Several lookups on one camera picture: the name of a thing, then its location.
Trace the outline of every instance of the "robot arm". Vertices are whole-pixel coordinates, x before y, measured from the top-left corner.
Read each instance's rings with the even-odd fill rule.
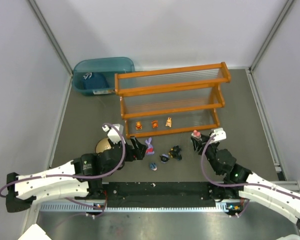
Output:
[[[122,133],[122,125],[115,124],[114,127]],[[142,160],[147,146],[141,144],[135,137],[130,138],[133,146],[128,145],[126,141],[121,141],[119,134],[113,128],[104,127],[103,130],[107,132],[110,146],[103,152],[84,154],[59,167],[31,175],[9,173],[6,183],[16,183],[7,187],[8,194],[5,197],[7,211],[20,212],[30,208],[32,204],[62,198],[104,200],[106,196],[102,178],[98,176],[106,176],[120,163],[123,145],[125,146],[124,161],[118,170],[124,167],[125,162]]]
[[[230,198],[253,200],[283,215],[300,229],[300,193],[289,191],[258,176],[251,170],[236,163],[227,149],[218,149],[219,142],[226,139],[222,128],[215,129],[210,136],[194,131],[191,135],[194,151],[205,156],[217,175],[224,176],[225,184],[216,184]]]

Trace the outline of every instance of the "white cable clip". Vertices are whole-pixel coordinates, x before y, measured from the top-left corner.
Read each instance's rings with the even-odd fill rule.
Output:
[[[102,126],[102,130],[107,133],[110,131],[110,128],[107,125],[105,125],[105,126]]]
[[[277,187],[278,187],[278,186],[277,186],[276,184],[272,184],[272,185],[271,185],[271,190],[273,190],[273,191],[276,192],[276,191],[277,191]]]
[[[210,138],[213,135],[215,135],[215,136],[211,140],[210,144],[220,142],[220,141],[225,140],[227,138],[227,134],[226,134],[226,132],[224,131],[224,129],[222,127],[214,129],[213,132],[210,134]]]

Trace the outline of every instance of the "orange toy figure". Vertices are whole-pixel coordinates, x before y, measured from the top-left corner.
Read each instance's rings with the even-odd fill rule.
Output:
[[[167,121],[166,121],[166,123],[165,123],[165,126],[166,126],[166,127],[169,127],[169,128],[172,127],[171,117],[168,117],[168,119],[167,119]]]
[[[151,122],[152,123],[152,128],[155,129],[158,127],[158,120],[154,120]]]
[[[140,121],[137,121],[136,124],[135,124],[135,129],[136,130],[142,130],[142,125],[141,125],[141,122]]]

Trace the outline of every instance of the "tan toy figure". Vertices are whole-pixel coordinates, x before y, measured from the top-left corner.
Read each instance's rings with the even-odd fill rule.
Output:
[[[172,127],[172,121],[171,121],[171,117],[168,117],[168,119],[167,119],[167,121],[166,121],[166,123],[165,123],[165,126],[166,127]]]

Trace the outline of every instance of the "teal plastic bin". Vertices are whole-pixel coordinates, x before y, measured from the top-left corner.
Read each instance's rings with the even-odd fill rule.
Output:
[[[128,57],[107,57],[84,60],[74,67],[72,87],[85,96],[112,94],[115,92],[115,74],[132,73],[134,71],[134,62]],[[83,80],[86,73],[98,73],[103,75],[108,87],[85,89]]]

